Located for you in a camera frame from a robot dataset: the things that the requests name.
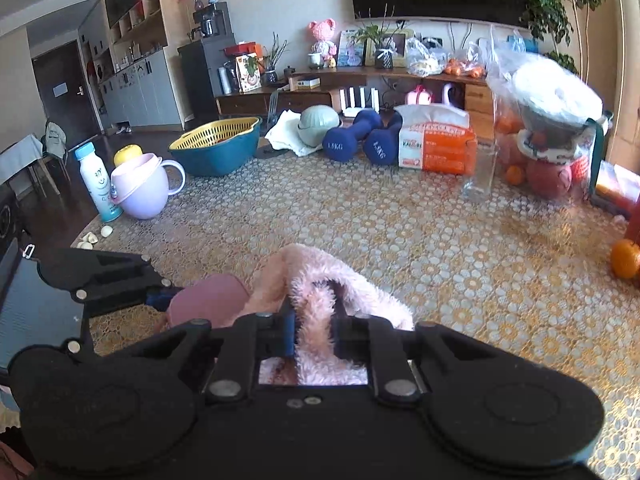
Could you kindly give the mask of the green potted tree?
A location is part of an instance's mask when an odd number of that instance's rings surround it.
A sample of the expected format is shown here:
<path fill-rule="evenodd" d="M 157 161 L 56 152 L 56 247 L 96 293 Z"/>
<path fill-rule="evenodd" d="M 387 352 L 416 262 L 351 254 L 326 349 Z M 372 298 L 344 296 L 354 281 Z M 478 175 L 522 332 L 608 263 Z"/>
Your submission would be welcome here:
<path fill-rule="evenodd" d="M 520 23 L 540 53 L 587 80 L 590 73 L 589 22 L 605 0 L 525 0 Z"/>

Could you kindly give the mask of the black cabinet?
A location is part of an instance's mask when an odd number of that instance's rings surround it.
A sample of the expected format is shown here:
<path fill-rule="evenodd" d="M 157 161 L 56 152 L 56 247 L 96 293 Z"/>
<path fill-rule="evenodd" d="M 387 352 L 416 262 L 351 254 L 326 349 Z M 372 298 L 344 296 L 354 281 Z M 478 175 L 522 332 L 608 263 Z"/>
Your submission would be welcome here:
<path fill-rule="evenodd" d="M 198 29 L 178 49 L 186 93 L 194 117 L 200 122 L 218 118 L 216 99 L 224 94 L 218 70 L 229 61 L 224 50 L 236 44 L 228 4 L 210 4 L 193 13 Z"/>

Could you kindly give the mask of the plastic bag of fruit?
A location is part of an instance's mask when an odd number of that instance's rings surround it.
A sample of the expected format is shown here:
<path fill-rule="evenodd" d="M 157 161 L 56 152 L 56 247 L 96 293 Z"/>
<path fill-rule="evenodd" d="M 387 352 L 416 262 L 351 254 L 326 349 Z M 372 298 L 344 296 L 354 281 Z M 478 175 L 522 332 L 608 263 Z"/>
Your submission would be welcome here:
<path fill-rule="evenodd" d="M 614 118 L 600 96 L 550 58 L 506 48 L 491 53 L 487 84 L 506 182 L 552 202 L 590 197 Z"/>

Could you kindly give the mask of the orange tangerine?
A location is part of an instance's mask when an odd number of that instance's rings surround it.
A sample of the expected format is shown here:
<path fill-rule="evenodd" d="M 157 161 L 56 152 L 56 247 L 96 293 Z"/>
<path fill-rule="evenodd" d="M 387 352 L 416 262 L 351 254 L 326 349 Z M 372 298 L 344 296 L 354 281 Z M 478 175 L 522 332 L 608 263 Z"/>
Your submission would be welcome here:
<path fill-rule="evenodd" d="M 631 280 L 640 269 L 640 247 L 628 238 L 618 240 L 610 252 L 610 265 L 616 278 Z"/>

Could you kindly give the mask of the green ceramic pot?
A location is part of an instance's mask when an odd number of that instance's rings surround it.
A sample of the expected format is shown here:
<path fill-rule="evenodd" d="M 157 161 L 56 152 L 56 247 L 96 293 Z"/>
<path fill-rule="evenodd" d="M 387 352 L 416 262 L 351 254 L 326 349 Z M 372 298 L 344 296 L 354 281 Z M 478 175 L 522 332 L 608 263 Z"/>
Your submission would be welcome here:
<path fill-rule="evenodd" d="M 316 148 L 323 142 L 326 133 L 341 125 L 337 111 L 327 105 L 313 105 L 299 116 L 297 132 L 303 144 Z"/>

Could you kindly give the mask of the white cloth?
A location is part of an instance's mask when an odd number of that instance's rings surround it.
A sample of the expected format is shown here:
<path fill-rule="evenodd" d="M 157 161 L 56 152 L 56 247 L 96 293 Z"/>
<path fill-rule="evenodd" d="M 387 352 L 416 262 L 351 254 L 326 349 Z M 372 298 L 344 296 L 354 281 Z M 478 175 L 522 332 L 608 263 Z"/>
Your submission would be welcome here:
<path fill-rule="evenodd" d="M 266 140 L 275 150 L 289 150 L 298 157 L 304 157 L 321 150 L 321 146 L 313 148 L 303 142 L 297 132 L 300 115 L 285 110 L 276 124 L 269 129 Z"/>

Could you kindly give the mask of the white milk bottle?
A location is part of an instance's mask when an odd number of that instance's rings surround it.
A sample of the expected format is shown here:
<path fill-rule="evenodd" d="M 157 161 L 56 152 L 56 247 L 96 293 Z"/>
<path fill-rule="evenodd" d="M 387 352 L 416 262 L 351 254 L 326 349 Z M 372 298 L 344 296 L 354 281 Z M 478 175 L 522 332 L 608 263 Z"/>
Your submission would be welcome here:
<path fill-rule="evenodd" d="M 96 154 L 92 142 L 82 144 L 74 155 L 79 162 L 79 172 L 96 210 L 103 222 L 116 220 L 122 210 L 111 202 L 111 180 L 104 162 Z"/>

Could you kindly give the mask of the clear drinking glass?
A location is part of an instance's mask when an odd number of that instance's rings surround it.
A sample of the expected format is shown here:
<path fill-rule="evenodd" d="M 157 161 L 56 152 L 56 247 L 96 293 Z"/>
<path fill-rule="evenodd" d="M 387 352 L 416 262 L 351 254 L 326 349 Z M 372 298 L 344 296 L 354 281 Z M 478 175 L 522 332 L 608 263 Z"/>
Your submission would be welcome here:
<path fill-rule="evenodd" d="M 462 195 L 473 203 L 487 200 L 491 194 L 499 148 L 496 142 L 465 143 L 465 170 Z"/>

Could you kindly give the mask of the blue dumbbell right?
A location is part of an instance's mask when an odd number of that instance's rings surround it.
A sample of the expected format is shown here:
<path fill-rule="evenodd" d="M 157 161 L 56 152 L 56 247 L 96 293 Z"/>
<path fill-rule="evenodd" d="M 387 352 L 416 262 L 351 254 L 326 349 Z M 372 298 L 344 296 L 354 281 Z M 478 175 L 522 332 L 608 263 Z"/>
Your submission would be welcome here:
<path fill-rule="evenodd" d="M 399 151 L 402 116 L 397 110 L 385 128 L 373 129 L 363 143 L 363 151 L 372 165 L 395 166 Z"/>

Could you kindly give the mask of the photo frame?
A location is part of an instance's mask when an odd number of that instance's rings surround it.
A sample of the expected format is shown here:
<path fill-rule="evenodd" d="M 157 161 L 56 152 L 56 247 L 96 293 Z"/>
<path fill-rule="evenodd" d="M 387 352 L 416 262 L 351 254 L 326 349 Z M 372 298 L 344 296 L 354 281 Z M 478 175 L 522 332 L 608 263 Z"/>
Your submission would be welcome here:
<path fill-rule="evenodd" d="M 412 29 L 404 28 L 394 34 L 388 34 L 388 47 L 392 52 L 393 68 L 404 68 L 407 66 L 407 41 L 414 36 Z M 364 48 L 365 66 L 373 67 L 375 63 L 375 45 L 371 39 L 367 40 Z"/>

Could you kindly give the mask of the orange tissue box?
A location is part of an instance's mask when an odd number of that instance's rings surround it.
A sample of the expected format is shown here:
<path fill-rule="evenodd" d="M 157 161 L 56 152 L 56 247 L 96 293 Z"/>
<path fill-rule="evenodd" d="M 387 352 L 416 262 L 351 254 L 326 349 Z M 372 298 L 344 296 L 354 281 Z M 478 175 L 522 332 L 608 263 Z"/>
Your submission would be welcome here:
<path fill-rule="evenodd" d="M 469 176 L 477 140 L 465 110 L 444 104 L 401 105 L 398 165 L 401 168 Z"/>

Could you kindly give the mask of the blue dumbbell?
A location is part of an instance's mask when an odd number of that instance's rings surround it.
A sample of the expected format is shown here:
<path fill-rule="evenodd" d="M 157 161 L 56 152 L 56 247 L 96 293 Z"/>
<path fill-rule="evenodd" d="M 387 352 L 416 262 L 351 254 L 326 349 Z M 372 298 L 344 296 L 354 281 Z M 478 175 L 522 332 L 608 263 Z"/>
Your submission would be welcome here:
<path fill-rule="evenodd" d="M 380 114 L 365 108 L 360 110 L 350 126 L 329 129 L 322 141 L 322 151 L 334 162 L 349 162 L 355 156 L 359 143 L 372 130 L 382 127 Z"/>
<path fill-rule="evenodd" d="M 372 165 L 395 166 L 399 151 L 402 116 L 397 110 L 385 128 L 373 129 L 363 143 L 363 151 Z"/>

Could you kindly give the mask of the blue yellow basket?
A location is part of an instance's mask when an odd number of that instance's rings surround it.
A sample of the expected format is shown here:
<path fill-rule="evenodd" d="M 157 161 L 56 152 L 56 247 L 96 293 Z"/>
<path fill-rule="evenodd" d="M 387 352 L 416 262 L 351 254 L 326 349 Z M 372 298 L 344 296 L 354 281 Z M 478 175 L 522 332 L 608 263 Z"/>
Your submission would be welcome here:
<path fill-rule="evenodd" d="M 193 177 L 224 177 L 254 157 L 261 125 L 260 117 L 208 122 L 180 136 L 168 152 Z"/>

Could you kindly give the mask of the blue dumbbell left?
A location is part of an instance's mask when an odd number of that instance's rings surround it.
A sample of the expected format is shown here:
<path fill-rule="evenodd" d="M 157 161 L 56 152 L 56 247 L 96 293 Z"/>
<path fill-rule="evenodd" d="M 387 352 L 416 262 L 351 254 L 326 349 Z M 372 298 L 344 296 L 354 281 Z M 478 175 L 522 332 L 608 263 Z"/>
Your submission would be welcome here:
<path fill-rule="evenodd" d="M 372 130 L 382 127 L 380 114 L 365 108 L 360 110 L 350 126 L 329 129 L 322 141 L 322 151 L 334 162 L 349 162 L 355 156 L 359 143 Z"/>

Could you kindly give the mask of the lilac pitcher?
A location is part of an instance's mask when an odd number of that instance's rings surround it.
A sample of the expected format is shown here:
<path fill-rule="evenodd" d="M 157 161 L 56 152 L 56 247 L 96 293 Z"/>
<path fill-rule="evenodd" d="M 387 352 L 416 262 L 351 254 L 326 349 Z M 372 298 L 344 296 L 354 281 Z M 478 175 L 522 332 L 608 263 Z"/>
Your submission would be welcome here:
<path fill-rule="evenodd" d="M 169 186 L 167 168 L 178 171 L 176 188 Z M 132 218 L 149 220 L 160 214 L 168 198 L 180 193 L 185 184 L 186 172 L 178 162 L 143 153 L 112 171 L 110 201 Z"/>

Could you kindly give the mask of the wooden tv console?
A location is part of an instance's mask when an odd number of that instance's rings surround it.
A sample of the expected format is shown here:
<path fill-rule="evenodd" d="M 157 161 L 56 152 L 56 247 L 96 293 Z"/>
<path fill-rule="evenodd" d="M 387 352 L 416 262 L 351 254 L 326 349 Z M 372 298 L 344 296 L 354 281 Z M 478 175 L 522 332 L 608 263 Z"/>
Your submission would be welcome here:
<path fill-rule="evenodd" d="M 376 70 L 372 67 L 339 67 L 335 70 L 303 70 L 290 78 L 283 78 L 274 87 L 263 86 L 245 93 L 218 96 L 217 110 L 221 117 L 260 116 L 269 114 L 270 98 L 279 91 L 276 110 L 301 112 L 314 104 L 332 106 L 338 112 L 370 101 L 371 91 L 378 92 L 383 110 L 405 102 L 406 94 L 416 86 L 433 93 L 434 100 L 442 102 L 446 84 L 450 84 L 449 99 L 470 115 L 476 135 L 489 141 L 494 137 L 494 97 L 484 79 L 439 74 L 420 78 L 402 68 Z"/>

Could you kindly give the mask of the pink plush toy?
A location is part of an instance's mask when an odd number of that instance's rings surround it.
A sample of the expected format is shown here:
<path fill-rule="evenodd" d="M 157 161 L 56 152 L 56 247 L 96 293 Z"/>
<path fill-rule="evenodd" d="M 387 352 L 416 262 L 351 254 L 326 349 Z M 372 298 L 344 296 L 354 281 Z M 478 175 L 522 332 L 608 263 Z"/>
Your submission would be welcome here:
<path fill-rule="evenodd" d="M 322 58 L 324 68 L 335 68 L 337 46 L 334 44 L 336 21 L 333 18 L 326 18 L 322 21 L 311 21 L 308 24 L 311 36 L 314 37 L 314 44 L 311 53 L 319 53 Z"/>

